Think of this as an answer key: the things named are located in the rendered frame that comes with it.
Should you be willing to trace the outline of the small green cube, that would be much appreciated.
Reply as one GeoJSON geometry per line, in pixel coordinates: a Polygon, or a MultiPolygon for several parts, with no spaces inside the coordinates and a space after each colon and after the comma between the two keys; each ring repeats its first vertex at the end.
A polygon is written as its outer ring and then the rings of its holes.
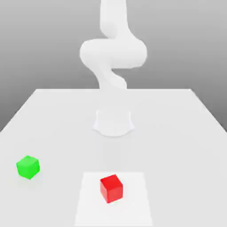
{"type": "Polygon", "coordinates": [[[18,161],[16,167],[18,174],[29,180],[40,171],[39,160],[29,155],[18,161]]]}

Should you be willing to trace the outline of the small red cube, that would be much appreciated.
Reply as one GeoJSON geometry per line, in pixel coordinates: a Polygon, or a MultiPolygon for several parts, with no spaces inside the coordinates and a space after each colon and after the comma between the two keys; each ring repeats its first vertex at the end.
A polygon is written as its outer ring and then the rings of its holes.
{"type": "Polygon", "coordinates": [[[100,179],[100,192],[107,203],[123,198],[123,184],[116,174],[100,179]]]}

